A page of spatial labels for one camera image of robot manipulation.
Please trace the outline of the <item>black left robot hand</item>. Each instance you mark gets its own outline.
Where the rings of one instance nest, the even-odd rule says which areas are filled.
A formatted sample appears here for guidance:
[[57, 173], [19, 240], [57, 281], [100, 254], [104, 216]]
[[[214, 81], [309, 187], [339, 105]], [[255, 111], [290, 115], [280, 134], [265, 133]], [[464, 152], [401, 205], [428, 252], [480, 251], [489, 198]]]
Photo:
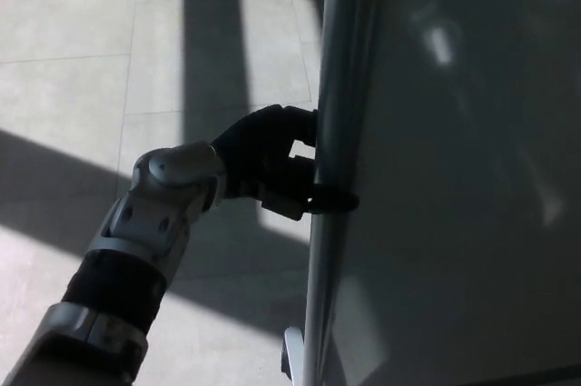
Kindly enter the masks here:
[[269, 105], [244, 116], [212, 141], [225, 173], [225, 199], [252, 198], [261, 207], [289, 218], [303, 214], [348, 213], [359, 197], [337, 186], [315, 182], [315, 162], [292, 156], [298, 141], [317, 145], [318, 112]]

